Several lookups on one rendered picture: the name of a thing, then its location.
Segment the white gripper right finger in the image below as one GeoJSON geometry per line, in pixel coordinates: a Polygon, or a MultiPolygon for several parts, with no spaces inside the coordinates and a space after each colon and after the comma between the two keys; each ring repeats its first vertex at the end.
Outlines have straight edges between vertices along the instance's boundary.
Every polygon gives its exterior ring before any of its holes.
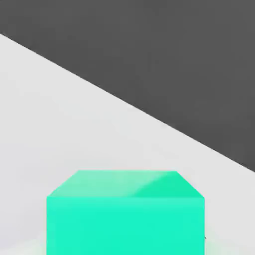
{"type": "Polygon", "coordinates": [[[227,243],[215,237],[205,236],[205,255],[225,255],[227,243]]]}

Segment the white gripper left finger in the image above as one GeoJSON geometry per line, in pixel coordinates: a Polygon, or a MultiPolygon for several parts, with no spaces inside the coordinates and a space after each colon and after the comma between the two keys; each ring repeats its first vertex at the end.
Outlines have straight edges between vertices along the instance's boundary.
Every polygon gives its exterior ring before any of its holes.
{"type": "Polygon", "coordinates": [[[32,240],[25,246],[23,255],[46,255],[45,241],[32,240]]]}

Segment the small green cube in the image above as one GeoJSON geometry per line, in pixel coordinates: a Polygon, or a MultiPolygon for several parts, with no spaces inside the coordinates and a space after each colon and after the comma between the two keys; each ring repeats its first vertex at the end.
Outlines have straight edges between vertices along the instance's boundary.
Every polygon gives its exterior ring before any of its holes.
{"type": "Polygon", "coordinates": [[[176,171],[77,171],[46,198],[46,255],[205,255],[205,199],[176,171]]]}

